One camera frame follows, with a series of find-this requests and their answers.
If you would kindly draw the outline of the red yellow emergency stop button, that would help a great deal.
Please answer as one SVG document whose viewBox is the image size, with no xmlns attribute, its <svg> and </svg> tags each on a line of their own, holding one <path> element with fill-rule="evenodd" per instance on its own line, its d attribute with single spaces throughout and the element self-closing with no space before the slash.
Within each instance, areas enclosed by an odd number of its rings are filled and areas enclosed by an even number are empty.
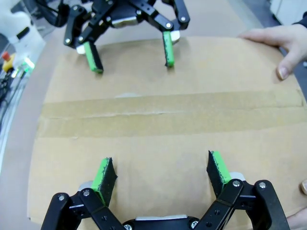
<svg viewBox="0 0 307 230">
<path fill-rule="evenodd" d="M 8 71 L 14 69 L 13 62 L 14 62 L 14 59 L 15 59 L 15 55 L 16 55 L 15 53 L 9 54 L 7 51 L 5 51 L 2 54 L 2 58 L 4 60 L 3 65 L 2 65 L 3 71 L 8 72 Z"/>
</svg>

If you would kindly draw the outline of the person's left hand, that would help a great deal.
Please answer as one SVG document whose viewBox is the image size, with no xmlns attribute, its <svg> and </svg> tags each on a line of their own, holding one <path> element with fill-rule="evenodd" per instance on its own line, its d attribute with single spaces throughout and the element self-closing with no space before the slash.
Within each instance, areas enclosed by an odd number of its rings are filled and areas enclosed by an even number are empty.
<svg viewBox="0 0 307 230">
<path fill-rule="evenodd" d="M 307 195 L 307 179 L 300 184 L 301 191 Z M 287 217 L 290 230 L 307 230 L 307 207 Z"/>
</svg>

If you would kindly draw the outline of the brown cardboard box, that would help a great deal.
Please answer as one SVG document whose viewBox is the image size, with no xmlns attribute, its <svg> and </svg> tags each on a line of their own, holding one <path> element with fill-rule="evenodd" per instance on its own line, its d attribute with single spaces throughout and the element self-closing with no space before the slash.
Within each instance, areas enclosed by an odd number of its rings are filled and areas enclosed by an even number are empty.
<svg viewBox="0 0 307 230">
<path fill-rule="evenodd" d="M 60 56 L 43 106 L 95 99 L 216 92 L 300 90 L 294 76 L 279 81 L 281 53 L 262 44 L 218 37 L 182 39 L 175 66 L 165 67 L 163 43 L 147 40 L 100 48 L 104 73 L 84 56 Z M 42 223 L 55 193 L 73 195 L 94 179 L 103 158 L 118 175 L 110 208 L 121 220 L 187 214 L 201 217 L 215 196 L 206 166 L 220 152 L 229 171 L 254 184 L 269 180 L 285 214 L 307 207 L 298 188 L 307 178 L 307 122 L 261 130 L 117 138 L 39 138 L 28 186 L 28 216 Z"/>
</svg>

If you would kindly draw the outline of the person's right hand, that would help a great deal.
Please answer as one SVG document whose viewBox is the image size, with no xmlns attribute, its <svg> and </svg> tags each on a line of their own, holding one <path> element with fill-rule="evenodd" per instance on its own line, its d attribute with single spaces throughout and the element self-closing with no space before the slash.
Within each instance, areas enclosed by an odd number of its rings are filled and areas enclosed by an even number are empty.
<svg viewBox="0 0 307 230">
<path fill-rule="evenodd" d="M 276 74 L 282 81 L 292 74 L 300 62 L 307 59 L 307 28 L 301 24 L 251 29 L 239 37 L 268 46 L 281 47 L 287 51 L 276 68 Z"/>
</svg>

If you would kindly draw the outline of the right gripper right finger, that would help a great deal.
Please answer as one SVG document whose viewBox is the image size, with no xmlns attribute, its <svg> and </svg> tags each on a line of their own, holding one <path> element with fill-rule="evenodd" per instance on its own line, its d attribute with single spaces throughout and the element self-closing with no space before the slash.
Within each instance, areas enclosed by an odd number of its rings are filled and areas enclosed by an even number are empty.
<svg viewBox="0 0 307 230">
<path fill-rule="evenodd" d="M 244 210 L 253 230 L 290 230 L 272 183 L 254 185 L 233 178 L 217 151 L 209 151 L 207 174 L 216 200 L 199 220 L 199 230 L 223 230 L 236 210 Z"/>
</svg>

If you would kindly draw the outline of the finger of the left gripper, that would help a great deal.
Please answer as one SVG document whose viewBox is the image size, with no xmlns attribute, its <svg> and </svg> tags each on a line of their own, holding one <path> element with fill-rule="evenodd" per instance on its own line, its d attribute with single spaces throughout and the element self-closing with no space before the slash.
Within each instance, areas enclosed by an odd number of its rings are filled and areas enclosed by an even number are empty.
<svg viewBox="0 0 307 230">
<path fill-rule="evenodd" d="M 113 4 L 93 4 L 88 12 L 85 7 L 74 5 L 68 16 L 64 45 L 74 49 L 82 46 L 89 68 L 95 73 L 103 73 L 104 69 L 94 43 L 109 27 L 106 18 L 112 9 Z"/>
<path fill-rule="evenodd" d="M 180 39 L 180 31 L 187 29 L 190 16 L 184 0 L 162 0 L 162 2 L 173 8 L 176 19 L 167 19 L 148 0 L 137 0 L 137 10 L 144 20 L 162 33 L 165 66 L 171 68 L 175 63 L 173 44 Z"/>
</svg>

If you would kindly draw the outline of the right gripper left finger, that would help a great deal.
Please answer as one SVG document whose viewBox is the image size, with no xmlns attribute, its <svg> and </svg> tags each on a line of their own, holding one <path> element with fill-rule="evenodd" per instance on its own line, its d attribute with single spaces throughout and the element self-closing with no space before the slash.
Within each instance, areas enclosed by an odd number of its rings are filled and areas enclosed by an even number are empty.
<svg viewBox="0 0 307 230">
<path fill-rule="evenodd" d="M 109 209 L 116 179 L 112 158 L 104 158 L 89 187 L 73 196 L 53 195 L 41 230 L 77 230 L 83 219 L 92 219 L 99 230 L 125 230 Z"/>
</svg>

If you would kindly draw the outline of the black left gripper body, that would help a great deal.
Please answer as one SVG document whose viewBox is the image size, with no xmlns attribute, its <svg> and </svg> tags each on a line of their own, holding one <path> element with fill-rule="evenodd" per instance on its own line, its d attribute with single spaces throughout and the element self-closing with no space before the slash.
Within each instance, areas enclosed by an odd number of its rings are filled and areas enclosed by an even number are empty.
<svg viewBox="0 0 307 230">
<path fill-rule="evenodd" d="M 93 0 L 92 27 L 122 28 L 144 21 L 149 0 Z"/>
</svg>

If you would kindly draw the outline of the green indicator light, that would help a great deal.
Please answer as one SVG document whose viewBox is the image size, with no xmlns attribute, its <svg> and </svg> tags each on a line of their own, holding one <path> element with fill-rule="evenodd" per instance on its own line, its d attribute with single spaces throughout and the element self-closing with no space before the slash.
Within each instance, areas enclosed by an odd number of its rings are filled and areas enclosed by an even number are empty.
<svg viewBox="0 0 307 230">
<path fill-rule="evenodd" d="M 32 72 L 35 64 L 28 58 L 18 58 L 13 62 L 14 71 L 12 76 L 20 78 L 22 74 Z"/>
</svg>

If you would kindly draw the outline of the brown packing tape strip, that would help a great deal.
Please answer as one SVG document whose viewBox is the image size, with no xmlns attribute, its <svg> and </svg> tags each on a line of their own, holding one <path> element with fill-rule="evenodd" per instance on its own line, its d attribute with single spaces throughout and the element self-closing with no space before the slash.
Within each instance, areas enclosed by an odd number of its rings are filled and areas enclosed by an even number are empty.
<svg viewBox="0 0 307 230">
<path fill-rule="evenodd" d="M 39 138 L 117 138 L 261 130 L 307 122 L 300 90 L 155 95 L 47 103 Z"/>
</svg>

